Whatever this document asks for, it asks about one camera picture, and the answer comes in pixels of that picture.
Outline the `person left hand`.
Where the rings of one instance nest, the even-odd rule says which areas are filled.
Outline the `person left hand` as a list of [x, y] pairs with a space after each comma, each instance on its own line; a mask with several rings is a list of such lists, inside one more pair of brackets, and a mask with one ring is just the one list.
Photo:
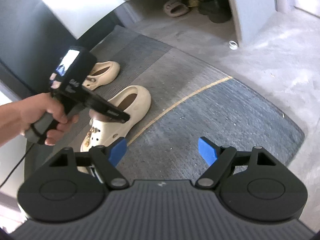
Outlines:
[[18, 109], [22, 118], [21, 135], [38, 121], [44, 113], [49, 113], [58, 121], [57, 127], [47, 132], [45, 144], [47, 146], [55, 145], [62, 137], [68, 133], [72, 124], [76, 124], [79, 120], [79, 115], [74, 115], [72, 118], [67, 118], [63, 105], [53, 99], [49, 93], [41, 93], [31, 96], [18, 102]]

